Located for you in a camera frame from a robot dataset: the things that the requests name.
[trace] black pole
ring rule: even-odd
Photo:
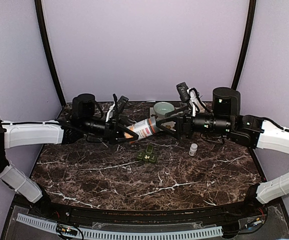
[[[244,63],[245,63],[245,59],[247,55],[247,50],[248,50],[248,45],[249,45],[249,40],[251,36],[251,30],[253,28],[253,22],[254,22],[255,11],[256,11],[256,3],[257,3],[257,0],[250,0],[249,2],[249,10],[248,10],[248,16],[246,18],[246,24],[245,24],[245,30],[244,30],[240,56],[239,56],[238,64],[236,66],[235,74],[234,74],[232,85],[231,85],[231,88],[233,90],[237,90],[240,76],[243,71],[243,67],[244,67]]]
[[[41,39],[42,39],[45,57],[46,57],[46,60],[48,62],[48,66],[49,66],[52,81],[53,81],[53,84],[54,84],[54,87],[56,90],[56,94],[58,95],[60,104],[63,107],[66,105],[66,100],[65,100],[64,93],[61,89],[61,85],[60,85],[59,78],[57,75],[53,55],[51,53],[51,48],[50,48],[50,44],[49,44],[49,39],[48,39],[47,29],[46,29],[46,23],[45,23],[45,18],[44,18],[43,6],[41,3],[41,0],[34,0],[34,4],[35,4],[35,11],[36,11],[37,19],[38,19],[38,24],[39,24],[39,29],[40,29],[40,34],[41,34]]]

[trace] bowl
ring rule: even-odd
[[[175,107],[169,102],[160,101],[153,106],[153,110],[159,119],[164,119],[165,114],[174,111]]]

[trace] marble tabletop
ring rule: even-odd
[[[180,107],[180,102],[173,102]],[[149,117],[154,103],[129,102],[132,121]],[[109,103],[101,104],[104,111]],[[66,106],[61,118],[70,110]],[[46,144],[31,178],[55,203],[107,210],[180,210],[242,201],[250,185],[261,182],[246,147],[229,140],[206,142],[195,133],[177,140],[158,133],[135,143],[109,145],[81,139],[70,145]],[[196,156],[189,156],[192,143]],[[136,159],[148,144],[157,163]]]

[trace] robotic arm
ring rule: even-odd
[[[138,135],[120,123],[119,113],[128,99],[124,96],[117,100],[112,118],[101,119],[102,110],[92,94],[81,94],[72,101],[72,113],[67,120],[44,122],[11,122],[0,119],[0,179],[16,193],[22,194],[42,213],[48,214],[50,198],[44,189],[18,170],[6,159],[5,149],[36,144],[72,144],[85,135],[91,142],[119,144],[136,141]],[[101,117],[95,117],[95,106]],[[124,133],[131,135],[125,138]]]
[[[179,93],[180,98],[184,98],[182,93],[186,93]],[[213,90],[212,112],[197,113],[195,116],[184,112],[159,120],[156,124],[177,139],[183,134],[191,138],[194,132],[213,133],[252,149],[271,149],[289,154],[289,128],[266,117],[240,115],[240,97],[238,91],[219,87]],[[168,122],[174,122],[174,129],[164,126]],[[247,207],[258,207],[287,194],[289,172],[269,182],[251,186],[244,202]]]

